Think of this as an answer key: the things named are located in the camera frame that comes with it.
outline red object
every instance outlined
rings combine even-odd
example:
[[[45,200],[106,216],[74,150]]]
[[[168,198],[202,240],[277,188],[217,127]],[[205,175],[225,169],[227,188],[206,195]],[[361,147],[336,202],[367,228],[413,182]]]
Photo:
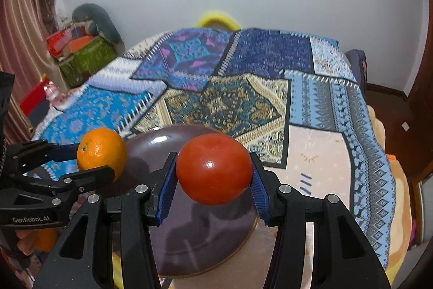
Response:
[[[54,45],[54,50],[57,53],[62,54],[63,48],[65,48],[70,41],[72,41],[72,33],[70,30],[68,30],[65,31],[64,36],[61,39],[59,39],[57,43]]]
[[[50,79],[46,77],[19,103],[19,107],[25,116],[29,116],[31,111],[45,99],[44,86],[48,85],[49,82]]]
[[[76,52],[77,50],[83,48],[85,45],[89,44],[93,40],[92,36],[84,36],[77,38],[76,40],[72,40],[69,42],[69,49],[71,52]]]
[[[415,239],[416,236],[416,220],[412,220],[412,231],[411,231],[411,237],[409,239],[409,249],[412,247],[412,241]]]
[[[235,139],[222,133],[205,134],[182,147],[176,176],[194,201],[217,206],[239,197],[250,185],[252,161]]]
[[[54,46],[62,37],[64,37],[64,30],[57,31],[46,38],[48,52],[50,52],[51,56],[53,56],[54,58],[57,58],[61,54],[61,50],[56,50]]]
[[[11,263],[10,263],[10,261],[9,261],[9,258],[4,254],[4,252],[3,252],[2,250],[0,250],[0,254],[1,254],[1,256],[3,256],[3,259],[4,259],[4,261],[6,262],[6,264],[9,266],[9,268],[10,268],[12,271],[16,271],[16,269],[14,268],[14,266],[11,265]]]

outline striped curtain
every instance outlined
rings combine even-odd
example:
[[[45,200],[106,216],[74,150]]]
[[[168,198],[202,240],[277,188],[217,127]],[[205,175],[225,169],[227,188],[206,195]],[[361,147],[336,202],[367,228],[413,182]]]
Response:
[[[0,0],[0,71],[15,74],[14,90],[4,123],[6,141],[31,137],[31,125],[19,108],[20,101],[43,74],[63,91],[67,86],[47,51],[45,38],[56,31],[55,0]]]

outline blanket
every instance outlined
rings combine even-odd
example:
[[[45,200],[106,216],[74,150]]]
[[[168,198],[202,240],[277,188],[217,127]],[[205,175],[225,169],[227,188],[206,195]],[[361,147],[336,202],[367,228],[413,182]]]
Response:
[[[304,195],[339,195],[388,266],[395,180],[335,41],[255,28],[160,34],[91,77],[64,107],[51,108],[34,139],[63,144],[96,126],[127,136],[172,124],[225,132]],[[53,178],[76,170],[74,161],[46,167]],[[306,263],[312,238],[309,229]]]

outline red tomato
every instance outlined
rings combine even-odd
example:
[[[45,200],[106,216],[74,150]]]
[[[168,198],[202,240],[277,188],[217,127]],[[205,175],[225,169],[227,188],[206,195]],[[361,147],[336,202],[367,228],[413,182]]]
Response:
[[[252,161],[235,139],[219,132],[205,134],[182,147],[176,175],[194,201],[217,206],[234,200],[250,185]]]

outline dark plate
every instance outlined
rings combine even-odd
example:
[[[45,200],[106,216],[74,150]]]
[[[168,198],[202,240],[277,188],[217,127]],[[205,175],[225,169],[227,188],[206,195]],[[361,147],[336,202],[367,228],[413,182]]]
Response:
[[[173,125],[132,138],[126,143],[125,172],[99,192],[106,197],[121,195],[145,184],[171,151],[179,152],[193,137],[213,132],[200,125]],[[158,273],[162,277],[189,276],[217,266],[248,239],[256,218],[249,188],[229,204],[210,207],[191,200],[178,184],[168,217],[160,227],[150,227]],[[117,229],[115,251],[120,249],[119,240]]]

